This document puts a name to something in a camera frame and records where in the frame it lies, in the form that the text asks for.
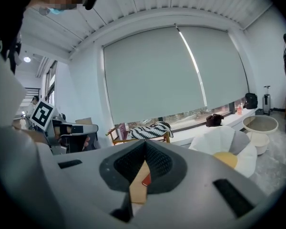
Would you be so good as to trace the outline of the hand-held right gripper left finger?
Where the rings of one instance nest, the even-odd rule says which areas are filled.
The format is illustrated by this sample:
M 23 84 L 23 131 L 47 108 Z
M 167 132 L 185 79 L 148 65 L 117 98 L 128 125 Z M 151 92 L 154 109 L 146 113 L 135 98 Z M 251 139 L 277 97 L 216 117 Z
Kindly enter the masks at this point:
M 147 223 L 133 212 L 130 184 L 144 162 L 142 142 L 54 156 L 37 144 L 35 218 L 39 223 Z

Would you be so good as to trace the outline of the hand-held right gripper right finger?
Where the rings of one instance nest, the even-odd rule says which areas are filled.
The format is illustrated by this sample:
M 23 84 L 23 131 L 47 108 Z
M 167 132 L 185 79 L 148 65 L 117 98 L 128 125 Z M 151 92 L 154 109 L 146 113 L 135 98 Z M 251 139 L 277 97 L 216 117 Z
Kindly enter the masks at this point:
M 180 155 L 187 165 L 172 191 L 147 196 L 135 226 L 253 226 L 265 214 L 266 195 L 250 179 L 202 152 L 148 141 Z

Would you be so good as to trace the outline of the white flower-shaped cushion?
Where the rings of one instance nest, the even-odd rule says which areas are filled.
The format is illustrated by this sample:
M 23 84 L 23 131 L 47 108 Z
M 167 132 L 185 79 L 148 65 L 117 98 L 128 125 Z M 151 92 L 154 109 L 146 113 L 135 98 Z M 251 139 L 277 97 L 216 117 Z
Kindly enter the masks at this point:
M 229 126 L 208 128 L 206 133 L 193 138 L 189 149 L 217 158 L 246 178 L 255 172 L 256 147 L 244 132 Z

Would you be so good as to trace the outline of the red book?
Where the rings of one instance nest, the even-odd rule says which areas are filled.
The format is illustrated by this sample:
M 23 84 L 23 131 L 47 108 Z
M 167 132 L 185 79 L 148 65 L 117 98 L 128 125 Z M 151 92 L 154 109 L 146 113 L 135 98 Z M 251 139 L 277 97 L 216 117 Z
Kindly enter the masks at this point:
M 145 187 L 148 187 L 151 184 L 151 174 L 149 173 L 143 180 L 142 180 L 142 185 Z

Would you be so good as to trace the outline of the wooden coffee table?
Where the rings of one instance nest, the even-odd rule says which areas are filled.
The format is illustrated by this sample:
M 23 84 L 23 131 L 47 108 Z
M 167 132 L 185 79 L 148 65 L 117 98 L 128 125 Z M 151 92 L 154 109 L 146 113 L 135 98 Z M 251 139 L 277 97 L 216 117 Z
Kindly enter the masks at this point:
M 149 167 L 144 161 L 135 179 L 130 185 L 131 202 L 134 204 L 144 204 L 147 200 L 147 187 L 142 185 L 142 180 L 150 173 Z

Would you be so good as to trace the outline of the cardboard box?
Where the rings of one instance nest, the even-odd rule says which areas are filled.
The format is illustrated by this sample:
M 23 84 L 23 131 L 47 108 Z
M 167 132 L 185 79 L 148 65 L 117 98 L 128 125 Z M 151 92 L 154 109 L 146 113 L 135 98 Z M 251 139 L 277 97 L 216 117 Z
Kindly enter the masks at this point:
M 79 119 L 79 120 L 76 120 L 75 123 L 81 124 L 81 125 L 92 125 L 92 119 L 90 117 Z

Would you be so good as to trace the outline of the dark wooden rack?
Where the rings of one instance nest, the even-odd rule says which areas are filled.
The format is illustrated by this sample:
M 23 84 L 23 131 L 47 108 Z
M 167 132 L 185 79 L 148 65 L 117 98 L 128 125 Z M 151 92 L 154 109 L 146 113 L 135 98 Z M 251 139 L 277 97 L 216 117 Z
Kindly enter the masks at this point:
M 130 140 L 121 140 L 119 137 L 119 133 L 118 133 L 118 128 L 119 125 L 117 125 L 115 128 L 110 129 L 108 131 L 108 133 L 106 134 L 106 136 L 111 138 L 112 144 L 113 145 L 117 145 L 117 144 L 122 144 L 122 143 L 126 143 L 126 142 L 130 142 L 130 141 L 136 141 L 139 139 L 130 139 Z M 162 142 L 166 142 L 166 143 L 170 143 L 170 137 L 168 134 L 165 134 L 161 137 L 157 137 L 157 138 L 152 138 L 151 140 L 157 140 L 157 141 L 162 141 Z

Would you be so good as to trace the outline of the white window sill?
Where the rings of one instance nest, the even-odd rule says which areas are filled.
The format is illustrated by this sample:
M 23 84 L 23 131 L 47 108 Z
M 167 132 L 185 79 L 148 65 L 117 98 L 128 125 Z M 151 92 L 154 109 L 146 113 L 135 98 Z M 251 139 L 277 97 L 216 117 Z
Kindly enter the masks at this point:
M 244 128 L 243 120 L 246 117 L 251 117 L 255 115 L 257 109 L 244 109 L 242 111 L 242 115 L 238 114 L 231 114 L 222 120 L 222 125 L 229 126 L 234 130 L 241 130 Z M 184 131 L 178 131 L 174 133 L 174 137 L 170 139 L 170 143 L 177 145 L 177 146 L 186 146 L 190 145 L 192 140 L 199 135 L 202 135 L 209 131 L 209 127 L 205 125 L 201 125 L 199 127 L 187 129 Z

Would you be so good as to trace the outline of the dark brown cloth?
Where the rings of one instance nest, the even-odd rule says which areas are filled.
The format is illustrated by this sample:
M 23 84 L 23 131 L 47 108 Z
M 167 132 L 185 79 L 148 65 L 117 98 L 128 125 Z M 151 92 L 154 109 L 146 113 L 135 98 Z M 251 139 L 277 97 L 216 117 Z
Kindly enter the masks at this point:
M 206 126 L 207 127 L 218 127 L 222 126 L 222 120 L 224 120 L 224 116 L 221 114 L 212 114 L 206 118 Z

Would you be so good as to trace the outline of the window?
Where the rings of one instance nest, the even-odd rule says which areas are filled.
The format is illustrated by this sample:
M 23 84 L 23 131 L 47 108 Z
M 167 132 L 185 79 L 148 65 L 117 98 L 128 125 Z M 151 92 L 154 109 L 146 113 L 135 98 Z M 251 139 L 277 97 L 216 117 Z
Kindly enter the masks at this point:
M 235 112 L 235 103 L 231 102 L 229 104 L 211 110 L 204 107 L 193 111 L 183 112 L 165 117 L 146 119 L 137 122 L 128 122 L 125 123 L 125 126 L 126 129 L 129 130 L 134 127 L 148 126 L 151 124 L 155 124 L 157 121 L 164 121 L 171 126 L 171 129 L 173 131 L 180 131 L 181 129 L 194 128 L 199 125 L 204 125 L 206 122 L 206 118 L 210 115 L 219 114 L 223 116 L 228 116 L 234 112 Z

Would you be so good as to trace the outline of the black white patterned blanket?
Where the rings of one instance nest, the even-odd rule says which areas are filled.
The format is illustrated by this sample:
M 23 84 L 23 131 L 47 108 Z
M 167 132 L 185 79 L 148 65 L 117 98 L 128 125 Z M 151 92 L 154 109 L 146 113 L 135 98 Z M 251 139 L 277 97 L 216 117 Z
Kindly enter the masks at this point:
M 150 126 L 141 126 L 128 131 L 127 140 L 130 139 L 152 139 L 168 134 L 170 138 L 174 135 L 171 126 L 163 121 L 158 121 Z

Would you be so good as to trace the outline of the grey roller blind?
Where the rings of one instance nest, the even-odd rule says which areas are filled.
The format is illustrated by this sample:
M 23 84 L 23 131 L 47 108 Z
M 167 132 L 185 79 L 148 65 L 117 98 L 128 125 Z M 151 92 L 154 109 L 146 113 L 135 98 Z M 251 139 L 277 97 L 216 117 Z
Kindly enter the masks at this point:
M 115 124 L 205 106 L 192 58 L 176 28 L 142 32 L 106 46 L 103 52 Z
M 239 53 L 225 31 L 181 27 L 197 63 L 207 108 L 215 109 L 245 97 L 248 85 Z

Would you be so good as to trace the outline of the black backpack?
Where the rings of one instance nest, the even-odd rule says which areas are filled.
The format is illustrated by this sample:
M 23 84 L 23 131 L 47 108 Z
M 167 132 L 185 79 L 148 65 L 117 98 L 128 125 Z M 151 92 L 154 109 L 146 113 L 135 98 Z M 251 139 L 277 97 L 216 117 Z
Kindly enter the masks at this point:
M 247 93 L 245 95 L 244 108 L 246 109 L 256 109 L 258 107 L 257 95 L 254 93 Z

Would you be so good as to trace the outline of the person's black printed shirt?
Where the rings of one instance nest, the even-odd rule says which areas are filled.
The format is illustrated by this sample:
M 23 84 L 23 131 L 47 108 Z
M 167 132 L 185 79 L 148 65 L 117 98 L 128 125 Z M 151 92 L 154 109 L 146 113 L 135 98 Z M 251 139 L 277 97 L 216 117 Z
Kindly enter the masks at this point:
M 14 54 L 21 50 L 21 40 L 18 36 L 25 10 L 25 7 L 13 7 L 7 11 L 0 9 L 0 54 L 5 61 L 10 62 L 10 70 L 13 73 L 16 70 Z

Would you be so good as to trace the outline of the blue face mask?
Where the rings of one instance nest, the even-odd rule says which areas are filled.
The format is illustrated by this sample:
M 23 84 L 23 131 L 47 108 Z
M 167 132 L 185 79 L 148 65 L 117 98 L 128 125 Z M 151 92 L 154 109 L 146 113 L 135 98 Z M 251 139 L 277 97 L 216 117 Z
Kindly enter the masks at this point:
M 42 16 L 47 16 L 48 14 L 60 14 L 63 10 L 55 9 L 55 8 L 48 8 L 48 7 L 39 7 L 39 13 Z

